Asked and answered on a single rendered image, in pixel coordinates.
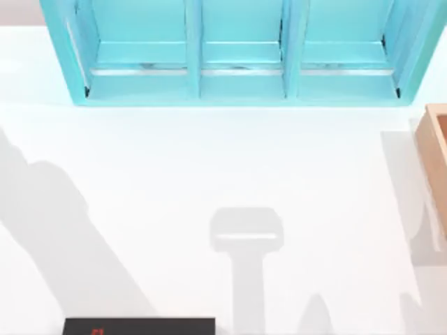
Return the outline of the light blue rack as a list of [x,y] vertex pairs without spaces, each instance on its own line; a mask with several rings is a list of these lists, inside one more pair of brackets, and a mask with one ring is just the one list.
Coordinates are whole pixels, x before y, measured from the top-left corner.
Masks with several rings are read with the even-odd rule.
[[447,0],[39,0],[82,106],[406,106]]

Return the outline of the black book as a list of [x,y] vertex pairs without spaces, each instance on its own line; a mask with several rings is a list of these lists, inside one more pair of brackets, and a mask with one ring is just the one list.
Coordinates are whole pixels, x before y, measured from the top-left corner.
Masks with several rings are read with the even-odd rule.
[[66,318],[61,335],[216,335],[214,318]]

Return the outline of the salmon-coloured shallow box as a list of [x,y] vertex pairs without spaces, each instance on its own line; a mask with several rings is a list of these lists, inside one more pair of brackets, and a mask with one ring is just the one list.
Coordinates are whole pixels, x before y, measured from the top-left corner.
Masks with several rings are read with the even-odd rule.
[[416,144],[447,240],[447,103],[431,103],[416,127]]

